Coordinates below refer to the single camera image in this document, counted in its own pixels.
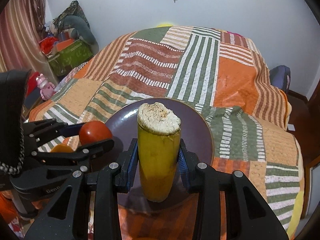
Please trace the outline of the large orange with sticker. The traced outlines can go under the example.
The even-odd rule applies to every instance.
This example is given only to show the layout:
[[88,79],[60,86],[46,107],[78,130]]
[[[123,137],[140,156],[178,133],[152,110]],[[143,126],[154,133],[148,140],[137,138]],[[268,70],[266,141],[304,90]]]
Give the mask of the large orange with sticker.
[[58,144],[54,146],[51,150],[51,153],[72,153],[73,149],[66,144]]

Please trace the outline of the red tomato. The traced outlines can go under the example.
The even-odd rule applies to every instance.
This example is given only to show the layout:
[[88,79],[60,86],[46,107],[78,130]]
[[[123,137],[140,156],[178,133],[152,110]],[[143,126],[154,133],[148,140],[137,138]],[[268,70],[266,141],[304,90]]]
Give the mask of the red tomato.
[[85,123],[79,131],[81,145],[99,142],[113,137],[110,129],[101,121],[90,121]]

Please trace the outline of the yellow sugarcane piece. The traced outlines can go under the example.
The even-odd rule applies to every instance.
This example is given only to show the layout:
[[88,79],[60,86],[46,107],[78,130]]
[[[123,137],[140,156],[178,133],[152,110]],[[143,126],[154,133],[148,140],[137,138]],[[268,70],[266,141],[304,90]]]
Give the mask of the yellow sugarcane piece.
[[162,202],[170,193],[176,173],[181,120],[164,104],[142,104],[137,112],[139,177],[143,194]]

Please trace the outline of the pink toy figure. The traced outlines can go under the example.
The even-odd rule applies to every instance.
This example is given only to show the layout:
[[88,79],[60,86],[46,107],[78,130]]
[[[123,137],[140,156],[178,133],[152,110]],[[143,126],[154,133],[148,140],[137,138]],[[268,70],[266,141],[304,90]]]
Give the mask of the pink toy figure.
[[55,94],[55,85],[49,82],[43,74],[40,74],[36,78],[36,83],[37,87],[40,90],[41,98],[44,101],[49,100]]

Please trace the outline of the red box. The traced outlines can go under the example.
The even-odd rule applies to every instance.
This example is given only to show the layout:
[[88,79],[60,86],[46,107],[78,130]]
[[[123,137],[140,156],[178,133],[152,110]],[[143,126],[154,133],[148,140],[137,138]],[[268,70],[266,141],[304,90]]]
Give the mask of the red box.
[[39,77],[39,72],[33,72],[28,79],[27,82],[27,91],[26,96],[28,96],[31,92],[33,92],[37,88],[37,81],[36,79]]

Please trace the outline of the green cardboard box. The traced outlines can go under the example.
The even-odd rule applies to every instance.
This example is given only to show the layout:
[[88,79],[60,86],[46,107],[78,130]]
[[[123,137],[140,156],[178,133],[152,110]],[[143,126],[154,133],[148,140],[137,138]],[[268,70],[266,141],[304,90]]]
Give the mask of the green cardboard box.
[[90,47],[81,40],[76,40],[48,59],[48,63],[57,76],[67,75],[72,69],[93,57]]

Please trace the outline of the dark purple plate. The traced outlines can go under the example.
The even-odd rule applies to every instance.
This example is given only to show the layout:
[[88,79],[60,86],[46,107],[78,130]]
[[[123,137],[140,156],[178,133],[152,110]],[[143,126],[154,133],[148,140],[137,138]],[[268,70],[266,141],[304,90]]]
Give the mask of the dark purple plate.
[[[187,150],[196,153],[200,161],[210,164],[214,156],[214,143],[208,124],[195,109],[186,103],[168,98],[139,100],[116,111],[105,123],[114,139],[114,148],[104,158],[105,161],[111,163],[121,152],[128,150],[131,140],[137,137],[137,110],[144,103],[153,104],[155,102],[164,104],[180,118],[181,138]],[[177,170],[171,191],[163,202],[154,203],[145,198],[137,173],[129,193],[118,194],[118,203],[129,210],[147,213],[177,206],[189,198],[191,194],[183,187],[179,170]]]

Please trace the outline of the striped pink curtain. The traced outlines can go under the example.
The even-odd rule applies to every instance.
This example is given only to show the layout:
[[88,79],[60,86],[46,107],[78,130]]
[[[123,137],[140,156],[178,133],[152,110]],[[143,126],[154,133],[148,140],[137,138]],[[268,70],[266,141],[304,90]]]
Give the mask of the striped pink curtain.
[[31,70],[57,84],[39,45],[45,12],[46,0],[1,0],[1,72]]

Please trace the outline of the patchwork striped bedspread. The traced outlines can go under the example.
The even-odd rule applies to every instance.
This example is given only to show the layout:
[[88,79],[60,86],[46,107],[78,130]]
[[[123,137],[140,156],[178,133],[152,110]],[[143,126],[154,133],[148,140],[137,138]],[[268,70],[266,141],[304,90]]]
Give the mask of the patchwork striped bedspread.
[[161,27],[123,35],[102,49],[30,121],[107,121],[125,105],[172,98],[211,129],[212,165],[248,176],[293,238],[303,206],[300,145],[287,132],[291,106],[270,83],[252,40],[205,27]]

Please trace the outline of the yellow pillow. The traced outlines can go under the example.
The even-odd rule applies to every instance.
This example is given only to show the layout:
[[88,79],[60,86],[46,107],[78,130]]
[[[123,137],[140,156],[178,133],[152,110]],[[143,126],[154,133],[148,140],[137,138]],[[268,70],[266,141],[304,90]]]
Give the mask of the yellow pillow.
[[157,28],[161,28],[161,27],[172,27],[173,25],[172,24],[169,24],[169,23],[162,23],[162,24],[159,24],[157,25],[156,27]]

